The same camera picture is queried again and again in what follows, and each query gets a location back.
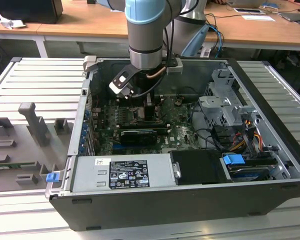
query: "warning label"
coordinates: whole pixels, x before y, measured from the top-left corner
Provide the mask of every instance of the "warning label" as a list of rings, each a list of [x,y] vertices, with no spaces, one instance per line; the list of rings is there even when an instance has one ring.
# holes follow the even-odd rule
[[[111,161],[109,178],[111,189],[150,187],[147,160]]]

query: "black box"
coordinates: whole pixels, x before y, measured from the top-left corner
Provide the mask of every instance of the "black box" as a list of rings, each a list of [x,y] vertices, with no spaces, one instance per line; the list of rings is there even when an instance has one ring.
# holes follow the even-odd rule
[[[7,19],[55,24],[63,12],[61,0],[0,0],[0,14]]]

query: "wooden desk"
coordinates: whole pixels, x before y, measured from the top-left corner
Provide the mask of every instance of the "wooden desk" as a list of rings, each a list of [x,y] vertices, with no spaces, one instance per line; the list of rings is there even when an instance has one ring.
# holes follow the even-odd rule
[[[292,11],[300,8],[288,1],[271,0],[270,2],[278,4],[279,11]],[[212,3],[206,6],[204,12],[213,13],[219,17],[239,14],[230,9],[230,7]],[[249,48],[249,45],[253,45],[257,49],[297,50],[300,47],[300,24],[289,22],[278,14],[273,13],[269,16],[275,21],[245,20],[242,16],[216,18],[217,27],[224,35],[224,46]],[[207,19],[214,25],[212,16],[207,16]],[[216,34],[209,32],[206,41],[216,41]]]
[[[86,0],[62,0],[63,14],[57,24],[42,24],[38,35],[128,38],[123,12],[112,12]]]
[[[291,11],[298,5],[284,0],[270,0],[280,6],[280,11]],[[26,23],[26,28],[9,30],[0,25],[0,39],[25,39],[36,42],[40,56],[47,58],[45,41],[127,43],[127,20],[123,12],[111,12],[85,0],[62,0],[63,15],[57,24]],[[208,4],[205,13],[224,17],[238,15],[230,7]],[[224,35],[224,47],[300,50],[300,25],[289,22],[277,14],[275,21],[245,20],[241,16],[217,18],[218,29]],[[206,48],[215,44],[217,36],[209,32]]]
[[[37,35],[37,30],[41,26],[41,23],[27,23],[26,27],[8,29],[0,24],[0,34],[27,34]]]

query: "motherboard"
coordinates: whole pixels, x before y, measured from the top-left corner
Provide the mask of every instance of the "motherboard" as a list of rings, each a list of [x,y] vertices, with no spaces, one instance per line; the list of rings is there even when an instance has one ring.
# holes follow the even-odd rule
[[[192,102],[161,96],[149,106],[122,106],[110,99],[92,110],[96,154],[161,154],[199,149],[191,126]]]

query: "floor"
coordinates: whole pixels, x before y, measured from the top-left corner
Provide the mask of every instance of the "floor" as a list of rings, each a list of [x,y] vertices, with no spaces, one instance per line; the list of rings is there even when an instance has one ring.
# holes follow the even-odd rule
[[[40,57],[37,46],[34,41],[28,40],[0,40],[0,74],[12,57]],[[46,48],[51,58],[82,58],[85,54],[81,54],[79,46],[76,42],[68,41],[48,41]],[[126,43],[95,43],[85,42],[84,49],[86,55],[97,55],[99,57],[129,57],[128,44]],[[253,49],[245,48],[225,48],[222,57],[234,58],[236,60],[250,61]],[[276,67],[276,63],[280,58],[282,51],[263,50],[258,60],[269,61],[272,66]],[[295,89],[300,86],[300,67],[295,67],[287,63],[285,69],[277,69],[284,79],[290,83]]]

